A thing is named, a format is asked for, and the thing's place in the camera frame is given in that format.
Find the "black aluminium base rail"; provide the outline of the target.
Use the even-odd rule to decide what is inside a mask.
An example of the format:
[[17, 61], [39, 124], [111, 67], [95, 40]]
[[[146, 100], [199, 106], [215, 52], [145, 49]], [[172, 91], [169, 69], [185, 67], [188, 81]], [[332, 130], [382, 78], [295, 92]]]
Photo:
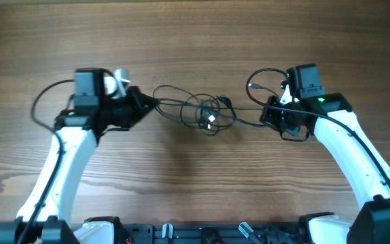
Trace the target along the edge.
[[298, 222], [267, 224], [112, 224], [86, 222], [74, 231], [79, 243], [311, 243], [304, 225]]

